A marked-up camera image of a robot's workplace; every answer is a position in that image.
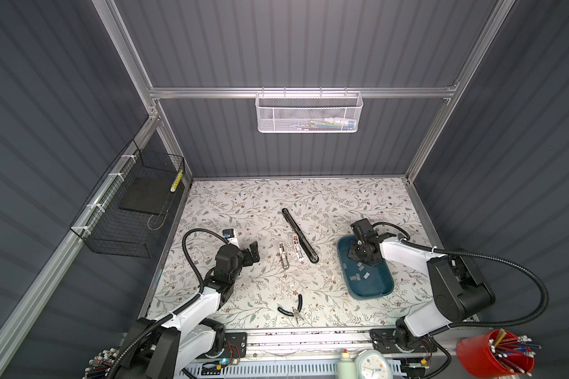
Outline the beige staple remover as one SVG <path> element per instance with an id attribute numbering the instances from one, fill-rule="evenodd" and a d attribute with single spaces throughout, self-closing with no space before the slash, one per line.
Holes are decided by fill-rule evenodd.
<path id="1" fill-rule="evenodd" d="M 284 243 L 279 243 L 278 244 L 278 249 L 279 249 L 279 257 L 281 259 L 281 265 L 282 268 L 284 270 L 288 270 L 290 265 L 289 265 L 289 257 L 285 248 Z"/>

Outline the black stapler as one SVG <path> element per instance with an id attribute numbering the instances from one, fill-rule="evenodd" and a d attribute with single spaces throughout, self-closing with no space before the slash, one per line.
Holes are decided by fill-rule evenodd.
<path id="1" fill-rule="evenodd" d="M 319 263 L 319 256 L 318 254 L 315 252 L 314 248 L 311 246 L 311 244 L 309 243 L 309 241 L 307 240 L 306 236 L 304 235 L 304 233 L 302 232 L 302 230 L 300 229 L 299 225 L 296 223 L 296 221 L 292 218 L 291 213 L 289 212 L 289 210 L 287 210 L 287 208 L 283 208 L 281 210 L 285 220 L 287 221 L 287 223 L 291 226 L 292 230 L 294 231 L 295 235 L 297 236 L 299 243 L 300 243 L 300 247 L 302 249 L 303 252 L 305 252 L 306 256 L 308 257 L 309 261 L 312 264 L 318 264 Z"/>

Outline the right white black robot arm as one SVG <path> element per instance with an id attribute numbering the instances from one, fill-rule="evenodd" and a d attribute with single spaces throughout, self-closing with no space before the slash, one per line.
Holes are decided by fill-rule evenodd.
<path id="1" fill-rule="evenodd" d="M 432 298 L 397 321 L 394 337 L 415 341 L 495 303 L 496 297 L 471 257 L 443 253 L 437 247 L 412 243 L 408 232 L 387 223 L 398 232 L 377 232 L 378 223 L 364 218 L 351 224 L 356 242 L 349 257 L 364 265 L 389 261 L 405 265 L 427 276 Z"/>

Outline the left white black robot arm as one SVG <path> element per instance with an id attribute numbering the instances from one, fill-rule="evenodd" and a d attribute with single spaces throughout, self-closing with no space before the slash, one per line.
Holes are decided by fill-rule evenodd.
<path id="1" fill-rule="evenodd" d="M 260 262 L 259 245 L 220 247 L 199 292 L 156 319 L 139 318 L 126 336 L 107 378 L 174 378 L 200 355 L 220 356 L 225 326 L 210 319 L 229 300 L 242 268 Z"/>

